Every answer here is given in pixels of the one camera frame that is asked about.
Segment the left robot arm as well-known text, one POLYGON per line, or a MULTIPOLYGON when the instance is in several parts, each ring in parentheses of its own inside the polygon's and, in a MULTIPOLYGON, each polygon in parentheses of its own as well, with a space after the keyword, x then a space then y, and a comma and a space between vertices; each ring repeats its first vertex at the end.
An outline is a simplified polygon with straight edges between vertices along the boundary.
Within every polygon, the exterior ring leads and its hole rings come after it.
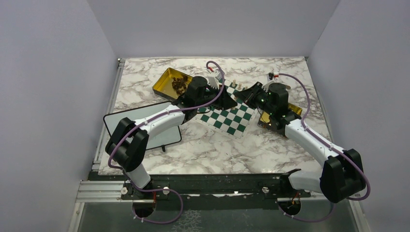
POLYGON ((137 120, 121 119, 106 144, 109 160, 117 165, 134 184, 133 191, 139 198, 147 198, 152 192, 150 175, 142 161, 150 139, 164 131, 180 126, 197 115, 199 108, 212 107, 227 110, 237 106, 237 102, 226 91, 223 82, 211 85, 202 76, 191 79, 185 92, 165 109, 137 120))

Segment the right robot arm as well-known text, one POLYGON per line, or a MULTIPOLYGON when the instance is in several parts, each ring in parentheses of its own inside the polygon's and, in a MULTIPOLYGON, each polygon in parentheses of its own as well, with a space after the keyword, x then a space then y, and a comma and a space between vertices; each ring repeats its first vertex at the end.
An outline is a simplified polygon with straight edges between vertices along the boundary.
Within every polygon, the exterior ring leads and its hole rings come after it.
POLYGON ((334 145, 310 130, 301 116, 290 109, 284 84, 272 82, 265 87, 257 82, 234 95, 248 107, 267 113, 269 128, 300 145, 322 168, 317 172, 293 170, 284 174, 279 183, 282 195, 290 197, 298 190, 308 190, 322 193, 330 202, 338 203, 365 189, 360 154, 334 145))

